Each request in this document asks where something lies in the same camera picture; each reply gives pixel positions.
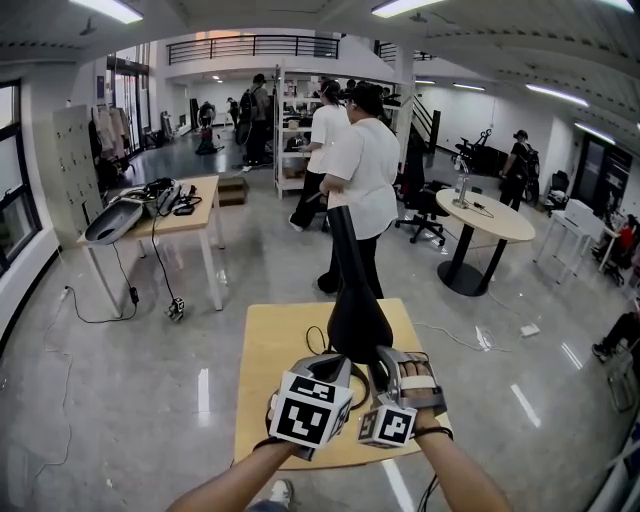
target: round table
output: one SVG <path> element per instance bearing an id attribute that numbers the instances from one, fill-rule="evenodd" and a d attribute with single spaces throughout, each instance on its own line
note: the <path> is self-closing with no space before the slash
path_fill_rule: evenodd
<path id="1" fill-rule="evenodd" d="M 440 207 L 464 222 L 453 259 L 440 264 L 438 276 L 453 291 L 468 297 L 479 297 L 486 293 L 507 242 L 528 242 L 533 240 L 536 231 L 520 213 L 495 199 L 467 192 L 465 201 L 468 207 L 460 208 L 453 204 L 453 200 L 458 195 L 459 192 L 452 188 L 441 190 L 436 194 L 436 201 Z M 474 206 L 474 203 L 482 205 L 484 209 Z M 476 268 L 464 263 L 469 242 L 476 229 L 496 235 L 500 239 L 484 276 Z"/>

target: sneaker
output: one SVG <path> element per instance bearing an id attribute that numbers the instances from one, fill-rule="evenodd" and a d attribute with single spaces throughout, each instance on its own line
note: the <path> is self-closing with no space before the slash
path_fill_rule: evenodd
<path id="1" fill-rule="evenodd" d="M 289 215 L 289 225 L 296 230 L 298 233 L 302 233 L 304 231 L 304 228 L 301 228 L 300 226 L 298 226 L 297 224 L 294 224 L 293 222 L 291 222 L 291 217 L 293 217 L 293 213 L 291 215 Z"/>
<path id="2" fill-rule="evenodd" d="M 601 363 L 606 363 L 610 357 L 609 351 L 606 350 L 602 344 L 594 343 L 591 345 L 591 352 L 598 358 Z"/>
<path id="3" fill-rule="evenodd" d="M 271 497 L 269 501 L 279 503 L 289 510 L 291 500 L 293 499 L 293 484 L 289 480 L 276 480 L 271 488 Z"/>

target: black hair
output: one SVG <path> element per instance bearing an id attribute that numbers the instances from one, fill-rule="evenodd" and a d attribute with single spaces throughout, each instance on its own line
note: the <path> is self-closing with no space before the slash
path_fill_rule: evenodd
<path id="1" fill-rule="evenodd" d="M 384 114 L 382 99 L 378 91 L 379 85 L 364 83 L 353 89 L 350 99 L 367 114 L 379 117 Z"/>
<path id="2" fill-rule="evenodd" d="M 335 80 L 326 80 L 320 86 L 320 92 L 334 105 L 340 105 L 340 84 Z"/>

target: wooden table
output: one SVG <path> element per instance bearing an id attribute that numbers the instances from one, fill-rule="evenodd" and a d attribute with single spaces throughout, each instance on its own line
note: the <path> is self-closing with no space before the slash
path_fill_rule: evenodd
<path id="1" fill-rule="evenodd" d="M 203 176 L 201 178 L 188 178 L 179 180 L 183 185 L 195 185 L 196 196 L 201 197 L 202 201 L 195 207 L 191 215 L 176 216 L 168 215 L 167 217 L 158 217 L 155 226 L 155 236 L 167 235 L 169 233 L 180 233 L 184 231 L 197 231 L 200 235 L 200 245 L 202 246 L 202 255 L 204 257 L 204 266 L 209 280 L 209 291 L 213 299 L 213 305 L 217 311 L 222 310 L 222 298 L 220 295 L 220 286 L 216 277 L 216 269 L 211 255 L 211 246 L 209 245 L 209 236 L 207 228 L 213 209 L 216 224 L 216 239 L 219 249 L 224 249 L 224 240 L 222 237 L 222 222 L 220 220 L 220 197 L 218 194 L 218 176 Z M 141 258 L 144 258 L 145 251 L 142 240 L 151 239 L 153 227 L 153 219 L 144 218 L 130 229 L 120 240 L 137 239 L 138 251 Z M 84 234 L 78 239 L 78 244 L 82 245 L 89 260 L 98 288 L 102 291 L 105 302 L 111 308 L 117 318 L 122 316 L 122 308 L 114 299 L 113 293 L 109 289 L 107 281 L 100 269 L 95 254 L 97 246 L 91 246 L 87 243 Z"/>
<path id="2" fill-rule="evenodd" d="M 453 291 L 468 297 L 478 297 L 488 290 L 491 276 L 498 266 L 507 241 L 533 240 L 536 231 L 520 213 L 495 199 L 475 192 L 467 192 L 465 200 L 469 207 L 460 208 L 453 204 L 453 200 L 457 197 L 458 192 L 452 188 L 441 190 L 436 194 L 436 201 L 442 209 L 464 222 L 453 260 L 440 264 L 438 276 Z M 474 206 L 474 203 L 482 205 L 484 210 Z M 465 254 L 476 229 L 496 235 L 500 239 L 484 276 L 475 267 L 464 263 Z"/>
<path id="3" fill-rule="evenodd" d="M 393 329 L 394 348 L 404 351 L 422 351 L 422 347 L 400 299 L 379 301 Z M 282 373 L 300 359 L 313 354 L 305 343 L 309 327 L 320 327 L 327 337 L 326 328 L 333 302 L 316 304 L 255 305 L 247 312 L 244 335 L 244 352 L 238 387 L 236 416 L 235 460 L 249 455 L 253 447 L 267 437 L 265 413 L 271 395 L 280 387 Z M 313 329 L 309 335 L 312 347 L 322 350 L 320 335 Z M 437 361 L 432 361 L 437 372 Z M 355 400 L 363 396 L 362 385 L 352 379 Z M 324 450 L 318 450 L 311 462 L 291 457 L 282 469 L 321 469 L 353 466 L 376 462 L 419 450 L 412 441 L 406 448 L 383 450 L 356 442 L 358 418 L 369 410 L 369 399 L 357 411 L 353 411 L 342 433 Z M 450 428 L 446 414 L 438 417 L 440 423 Z"/>

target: white shelving unit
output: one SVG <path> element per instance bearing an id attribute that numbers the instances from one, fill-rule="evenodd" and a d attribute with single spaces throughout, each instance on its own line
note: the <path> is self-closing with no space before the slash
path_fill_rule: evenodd
<path id="1" fill-rule="evenodd" d="M 298 151 L 286 151 L 286 139 L 289 137 L 296 136 L 298 134 L 302 134 L 304 132 L 310 132 L 310 126 L 303 126 L 299 128 L 289 128 L 285 126 L 285 116 L 288 114 L 284 111 L 284 104 L 294 105 L 296 109 L 298 106 L 305 105 L 306 112 L 310 113 L 311 109 L 318 104 L 321 104 L 320 98 L 309 98 L 306 96 L 300 95 L 301 86 L 304 83 L 310 82 L 311 76 L 318 76 L 323 74 L 322 72 L 295 72 L 295 71 L 287 71 L 284 67 L 279 68 L 279 77 L 276 79 L 277 85 L 277 94 L 278 94 L 278 118 L 275 122 L 275 137 L 274 143 L 276 144 L 275 154 L 275 166 L 274 166 L 274 185 L 278 191 L 278 197 L 282 199 L 284 191 L 287 190 L 302 190 L 304 186 L 304 170 L 306 169 L 306 163 L 302 159 L 311 158 L 311 153 L 300 153 Z M 367 80 L 372 83 L 380 84 L 383 87 L 393 87 L 395 85 L 402 85 L 398 82 L 385 82 L 375 79 L 370 79 L 367 77 L 356 77 L 356 76 L 348 76 L 348 75 L 332 75 L 331 78 L 339 79 L 339 78 L 353 78 L 356 81 L 358 80 Z M 290 89 L 294 90 L 294 95 L 288 95 Z M 398 111 L 400 107 L 394 107 L 385 105 L 386 110 L 390 111 Z M 285 176 L 285 172 L 287 170 L 291 170 L 292 173 L 295 173 L 296 177 L 287 177 Z"/>

